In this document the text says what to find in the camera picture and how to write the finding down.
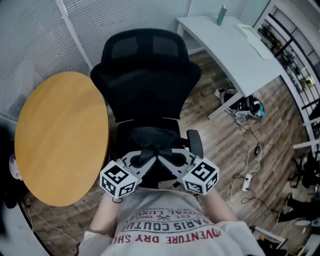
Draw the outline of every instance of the chair backrest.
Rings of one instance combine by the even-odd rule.
[[[116,122],[179,119],[201,71],[189,60],[183,39],[161,29],[134,29],[106,42],[91,79]]]

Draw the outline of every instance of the forearm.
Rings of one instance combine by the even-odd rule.
[[[209,219],[213,223],[238,220],[234,211],[223,200],[216,189],[212,188],[207,195],[201,196],[200,199]]]
[[[120,203],[115,203],[112,199],[111,195],[107,193],[103,195],[90,225],[90,230],[113,238],[116,232]]]

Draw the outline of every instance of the person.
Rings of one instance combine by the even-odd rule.
[[[293,208],[288,213],[283,210],[279,212],[277,222],[288,222],[294,219],[305,219],[312,221],[320,217],[320,201],[301,202],[292,198],[292,193],[289,193],[285,203]]]
[[[139,188],[122,202],[105,193],[78,255],[265,255],[217,190],[200,199],[207,217],[182,191]]]

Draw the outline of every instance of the white cube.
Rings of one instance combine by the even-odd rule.
[[[184,189],[196,194],[206,195],[219,180],[219,168],[207,158],[201,159],[184,177]]]
[[[100,172],[100,187],[114,198],[121,198],[135,191],[138,178],[111,161]]]

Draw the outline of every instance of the foot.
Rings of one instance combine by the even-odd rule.
[[[283,211],[283,210],[281,210],[281,211],[278,213],[278,217],[276,218],[276,222],[277,222],[277,223],[282,222],[282,216],[283,216],[283,214],[284,214],[284,211]]]
[[[287,196],[287,198],[286,198],[286,201],[285,201],[285,205],[286,206],[289,206],[289,201],[292,199],[292,193],[290,192],[289,194],[288,194],[288,196]]]

